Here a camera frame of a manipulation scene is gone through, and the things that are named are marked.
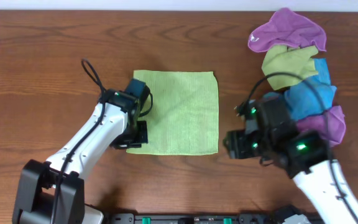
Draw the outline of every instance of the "green light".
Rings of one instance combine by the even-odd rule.
[[[302,149],[306,148],[306,146],[305,146],[305,144],[300,144],[300,145],[297,145],[296,148],[298,150],[302,150]]]

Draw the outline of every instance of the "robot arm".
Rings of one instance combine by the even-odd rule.
[[[61,171],[64,174],[60,182],[55,223],[102,223],[103,214],[85,205],[84,180],[109,145],[116,149],[127,149],[147,143],[146,122],[137,119],[150,111],[151,107],[141,113],[149,95],[152,100],[146,84],[135,79],[131,80],[125,91],[106,90],[90,119],[63,148],[44,163],[30,160],[24,166],[19,180],[12,223],[50,223],[53,195],[42,189],[58,184]],[[104,116],[90,132],[101,116],[103,103]],[[61,170],[67,154],[86,135],[68,161],[66,169]]]
[[[334,161],[333,168],[346,200],[358,218],[358,201],[343,176],[341,166]],[[339,192],[329,172],[329,161],[310,167],[310,173],[300,172],[293,181],[303,191],[318,211],[325,223],[355,223],[344,202],[338,198]]]
[[[50,162],[50,168],[60,170],[71,148],[92,128],[99,118],[101,108],[102,104],[98,103],[89,120],[74,137],[58,152],[47,159],[47,162]],[[76,172],[79,174],[79,178],[86,180],[107,147],[125,131],[127,119],[127,112],[123,112],[118,106],[106,103],[101,125],[99,125],[75,151],[71,162],[68,163],[65,169],[65,173],[70,174],[71,172]]]
[[[299,133],[280,97],[246,105],[246,128],[230,131],[224,140],[232,159],[261,157],[286,171],[313,203],[325,223],[358,223],[358,201],[337,160],[329,159],[329,146],[316,131]],[[341,198],[330,165],[340,185]]]

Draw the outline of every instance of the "folded cloth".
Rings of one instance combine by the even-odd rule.
[[[273,72],[290,72],[305,79],[318,74],[314,67],[314,60],[310,58],[317,53],[318,50],[315,46],[303,49],[292,49],[285,45],[276,45],[266,53],[262,64],[262,71],[265,75]],[[300,80],[285,75],[279,75],[269,78],[268,82],[274,90],[278,90],[296,85]]]
[[[153,94],[147,121],[149,143],[133,154],[208,155],[218,152],[218,83],[213,72],[137,70]],[[146,101],[144,110],[150,107]]]
[[[333,100],[336,92],[336,86],[331,86],[328,67],[326,61],[315,60],[318,62],[316,69],[318,75],[307,78],[306,80],[312,84],[315,90],[319,93],[323,100],[324,109],[329,109],[333,105]],[[293,85],[284,93],[285,101],[287,102],[288,110],[291,118],[295,121],[303,119],[311,115],[319,115],[323,112],[317,97],[303,82]]]
[[[268,23],[256,28],[248,40],[254,52],[265,52],[274,45],[289,47],[317,46],[326,51],[327,36],[323,28],[310,19],[283,8],[273,14]]]
[[[324,116],[310,116],[296,122],[300,132],[316,130],[320,137],[329,140],[329,145],[336,146],[342,142],[346,132],[345,115],[341,106],[333,106],[330,110],[324,112],[328,117],[329,135],[327,134]]]

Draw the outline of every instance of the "green connector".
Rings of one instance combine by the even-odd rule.
[[[231,218],[224,218],[223,224],[232,224]]]
[[[150,224],[151,222],[152,222],[152,220],[149,217],[144,217],[142,219],[142,224]]]

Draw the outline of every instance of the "crumpled cloth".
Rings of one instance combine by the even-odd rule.
[[[346,132],[345,115],[341,106],[333,106],[325,111],[328,117],[329,138],[326,131],[324,116],[309,116],[296,122],[298,130],[302,133],[308,130],[316,130],[322,139],[327,139],[331,147],[340,144]]]
[[[251,33],[248,47],[254,52],[266,52],[275,45],[293,48],[315,45],[319,51],[326,51],[326,41],[323,28],[289,8],[283,8]]]
[[[314,61],[318,75],[309,77],[306,80],[312,84],[320,95],[323,100],[324,109],[329,109],[333,106],[337,88],[336,86],[331,85],[331,79],[329,77],[325,59],[315,59]],[[323,113],[317,97],[304,82],[291,86],[290,89],[284,93],[284,99],[287,102],[291,118],[295,121],[307,116]]]
[[[315,46],[293,49],[285,45],[276,45],[266,53],[262,63],[262,71],[265,75],[275,72],[289,72],[306,79],[318,74],[314,60],[311,58],[317,53],[318,50]],[[301,82],[301,80],[288,75],[277,75],[268,78],[267,81],[273,90],[279,90]]]

